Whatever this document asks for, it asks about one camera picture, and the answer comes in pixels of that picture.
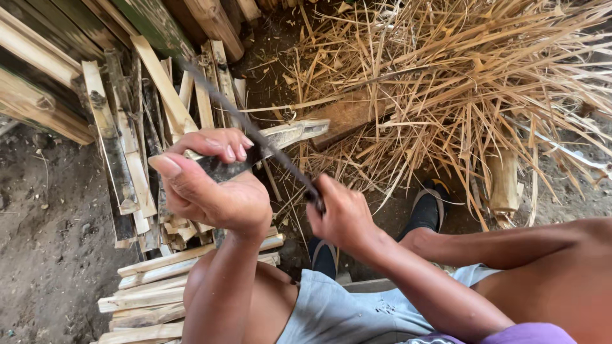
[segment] gray shorts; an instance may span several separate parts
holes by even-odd
[[[499,271],[475,264],[452,277],[472,286]],[[277,343],[389,344],[431,332],[431,325],[399,289],[349,293],[328,276],[304,269],[296,306]]]

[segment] blade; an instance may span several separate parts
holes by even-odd
[[[211,98],[218,101],[225,111],[229,112],[237,121],[240,122],[241,126],[247,131],[249,137],[253,139],[253,141],[258,143],[262,148],[270,150],[276,160],[278,160],[283,167],[289,170],[289,172],[293,174],[298,181],[306,186],[306,190],[310,192],[314,200],[320,200],[321,196],[319,191],[312,184],[312,181],[291,163],[291,159],[285,153],[279,151],[274,145],[270,144],[270,142],[268,142],[268,140],[259,133],[257,126],[249,122],[237,108],[230,104],[230,101],[227,100],[225,96],[221,94],[221,92],[218,92],[216,88],[214,88],[213,85],[208,82],[206,77],[202,74],[202,72],[200,72],[199,68],[192,63],[187,62],[184,58],[179,58],[179,64],[183,70],[186,70],[193,75],[195,82],[206,88]]]

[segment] hand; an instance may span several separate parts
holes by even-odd
[[[182,155],[191,149],[233,163],[246,160],[245,150],[252,146],[238,129],[202,129],[185,134],[166,152],[149,158],[149,164],[162,175],[168,209],[238,235],[265,236],[272,208],[266,187],[254,175],[247,171],[217,184],[198,163]]]
[[[308,221],[315,236],[355,255],[370,243],[373,235],[384,233],[372,221],[363,193],[347,189],[326,174],[319,176],[314,183],[327,209],[321,216],[314,205],[306,205]]]

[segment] forearm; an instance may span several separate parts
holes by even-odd
[[[361,262],[391,279],[437,330],[466,342],[478,342],[513,322],[491,302],[455,281],[381,230],[367,248],[352,252]]]
[[[228,232],[187,311],[183,343],[242,341],[262,240]]]
[[[486,264],[508,270],[592,239],[590,228],[608,225],[605,219],[584,219],[535,228],[448,235],[421,231],[402,244],[428,261],[468,266]]]

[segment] fingernail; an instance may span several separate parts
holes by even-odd
[[[228,146],[228,157],[230,158],[235,158],[236,156],[234,155],[234,150],[231,149],[231,146]]]
[[[182,172],[181,167],[176,162],[163,154],[150,157],[149,164],[166,178],[174,178]]]
[[[242,142],[244,142],[244,144],[246,144],[247,146],[251,146],[251,147],[253,147],[255,145],[255,143],[253,143],[253,141],[249,140],[248,137],[246,137],[246,136],[242,137]]]
[[[212,138],[207,138],[205,141],[211,146],[221,146],[221,142]]]

